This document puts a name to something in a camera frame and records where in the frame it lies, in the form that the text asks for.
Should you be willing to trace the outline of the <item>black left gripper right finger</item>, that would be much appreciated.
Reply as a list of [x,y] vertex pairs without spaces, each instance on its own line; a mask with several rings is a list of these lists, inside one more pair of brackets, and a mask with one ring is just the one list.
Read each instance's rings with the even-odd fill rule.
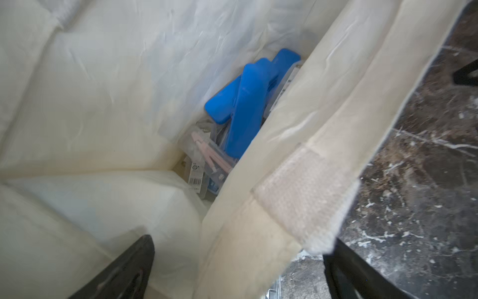
[[324,273],[334,299],[409,299],[340,239],[331,254],[324,255]]

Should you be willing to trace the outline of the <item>blue compass case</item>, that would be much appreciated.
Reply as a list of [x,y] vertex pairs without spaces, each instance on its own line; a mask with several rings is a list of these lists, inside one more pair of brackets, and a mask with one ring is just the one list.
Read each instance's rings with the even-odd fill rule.
[[277,78],[276,66],[266,58],[244,67],[224,145],[225,153],[230,157],[241,158],[259,132],[266,98]]
[[271,62],[271,79],[268,86],[268,93],[266,95],[266,101],[268,102],[273,96],[279,83],[290,67],[301,60],[301,56],[289,49],[281,49]]
[[241,76],[239,75],[205,104],[205,112],[215,123],[223,125],[229,121],[240,82]]

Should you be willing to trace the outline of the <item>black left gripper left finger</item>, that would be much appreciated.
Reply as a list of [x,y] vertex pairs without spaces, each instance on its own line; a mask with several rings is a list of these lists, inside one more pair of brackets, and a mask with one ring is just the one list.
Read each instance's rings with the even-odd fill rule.
[[72,299],[142,299],[154,261],[150,235],[141,236],[90,282],[76,291]]

